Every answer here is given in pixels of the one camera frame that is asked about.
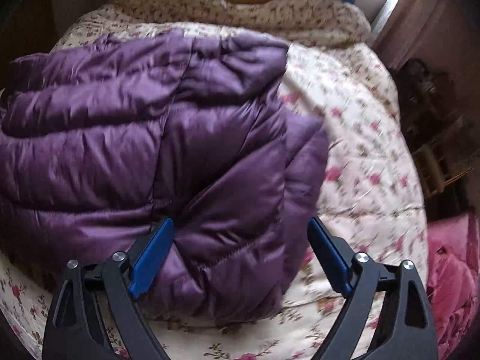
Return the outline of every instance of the wall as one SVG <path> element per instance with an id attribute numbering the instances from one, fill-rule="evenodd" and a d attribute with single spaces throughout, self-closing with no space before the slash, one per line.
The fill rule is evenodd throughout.
<path id="1" fill-rule="evenodd" d="M 455 83 L 458 109 L 474 123 L 480 137 L 480 31 L 473 27 L 464 9 L 450 0 L 441 20 L 422 42 L 415 57 L 432 71 L 444 71 Z M 480 157 L 466 178 L 470 202 L 480 210 Z"/>

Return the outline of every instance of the bed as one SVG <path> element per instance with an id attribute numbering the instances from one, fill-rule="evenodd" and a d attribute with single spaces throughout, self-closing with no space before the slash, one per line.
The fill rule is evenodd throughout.
<path id="1" fill-rule="evenodd" d="M 427 222 L 422 189 L 400 130 L 397 90 L 364 43 L 370 25 L 341 0 L 112 0 L 83 15 L 55 50 L 90 44 L 102 35 L 155 36 L 171 28 L 186 36 L 225 38 L 256 31 L 291 43 L 279 97 L 292 111 L 321 116 L 330 138 L 321 220 L 353 249 L 378 261 L 411 259 L 427 281 Z M 39 267 L 0 253 L 0 309 L 35 359 L 41 358 L 54 280 Z M 373 304 L 356 355 L 366 351 L 382 297 Z M 277 316 L 256 323 L 213 326 L 155 315 L 150 326 L 172 359 L 310 359 L 343 301 L 313 253 L 284 297 Z M 114 351 L 128 358 L 108 308 L 103 316 Z"/>

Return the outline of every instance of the blue gripper pad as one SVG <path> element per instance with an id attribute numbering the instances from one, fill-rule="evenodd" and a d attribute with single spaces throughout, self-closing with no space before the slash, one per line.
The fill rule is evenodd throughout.
<path id="1" fill-rule="evenodd" d="M 344 239 L 329 235 L 327 230 L 322 227 L 322 223 L 316 218 L 309 221 L 307 234 L 311 248 L 322 266 L 333 290 L 342 294 L 342 296 L 347 299 L 353 291 L 353 287 L 350 283 L 351 269 L 342 257 L 335 242 L 343 241 L 345 243 L 343 249 L 352 254 L 353 251 Z"/>
<path id="2" fill-rule="evenodd" d="M 133 299 L 148 291 L 173 243 L 173 221 L 167 218 L 130 270 L 128 291 Z"/>

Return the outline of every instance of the floral bedsheet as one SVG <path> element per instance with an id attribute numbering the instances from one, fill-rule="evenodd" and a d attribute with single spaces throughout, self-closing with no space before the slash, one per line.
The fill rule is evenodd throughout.
<path id="1" fill-rule="evenodd" d="M 115 0 L 80 18 L 54 50 L 118 38 L 155 36 L 171 28 L 186 36 L 229 37 L 255 30 L 293 42 L 279 96 L 294 112 L 321 116 L 330 135 L 321 220 L 357 251 L 385 263 L 410 258 L 427 278 L 422 190 L 400 132 L 397 90 L 363 43 L 370 26 L 353 5 L 335 0 L 274 0 L 232 5 L 223 0 Z M 213 326 L 148 315 L 172 359 L 309 359 L 325 339 L 343 300 L 330 288 L 311 250 L 284 297 L 279 315 L 255 323 Z M 0 254 L 0 309 L 39 360 L 52 278 Z M 355 355 L 373 335 L 373 308 Z M 103 316 L 114 351 L 128 357 L 108 307 Z"/>

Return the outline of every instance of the beige floral fabric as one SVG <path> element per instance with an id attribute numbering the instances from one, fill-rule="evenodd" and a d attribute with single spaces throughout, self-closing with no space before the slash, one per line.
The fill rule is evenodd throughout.
<path id="1" fill-rule="evenodd" d="M 274 0 L 263 5 L 115 0 L 83 16 L 54 50 L 89 44 L 107 34 L 127 39 L 155 36 L 171 28 L 182 28 L 186 36 L 219 38 L 254 29 L 294 42 L 279 96 L 294 112 L 325 120 L 331 143 L 318 201 L 321 220 L 334 235 L 378 261 L 398 264 L 411 259 L 426 281 L 422 190 L 400 132 L 397 90 L 385 67 L 362 43 L 370 28 L 355 6 L 334 0 Z M 45 273 L 39 275 L 50 282 Z M 0 308 L 40 359 L 51 294 L 29 276 L 35 274 L 26 274 L 26 269 L 0 254 Z M 173 360 L 310 359 L 342 304 L 308 250 L 284 297 L 282 312 L 273 318 L 213 326 L 174 316 L 147 317 Z M 369 345 L 381 304 L 378 296 L 356 356 Z M 103 316 L 114 351 L 128 357 L 107 307 Z"/>

